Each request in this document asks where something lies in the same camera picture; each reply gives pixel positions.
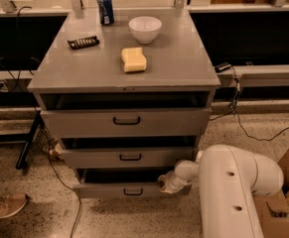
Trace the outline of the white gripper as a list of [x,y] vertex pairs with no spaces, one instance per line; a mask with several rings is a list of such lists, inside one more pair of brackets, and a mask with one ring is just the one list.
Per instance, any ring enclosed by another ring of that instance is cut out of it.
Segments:
[[185,186],[191,185],[192,181],[177,176],[174,172],[168,172],[166,175],[160,175],[158,177],[158,183],[160,186],[165,186],[167,193],[177,193]]

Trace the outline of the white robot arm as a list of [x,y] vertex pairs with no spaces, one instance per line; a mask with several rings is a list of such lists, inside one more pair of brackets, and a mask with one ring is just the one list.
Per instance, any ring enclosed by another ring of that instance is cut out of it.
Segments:
[[160,190],[176,193],[199,184],[204,238],[264,238],[256,196],[280,191],[284,176],[272,159],[229,145],[213,145],[194,162],[180,160],[158,177]]

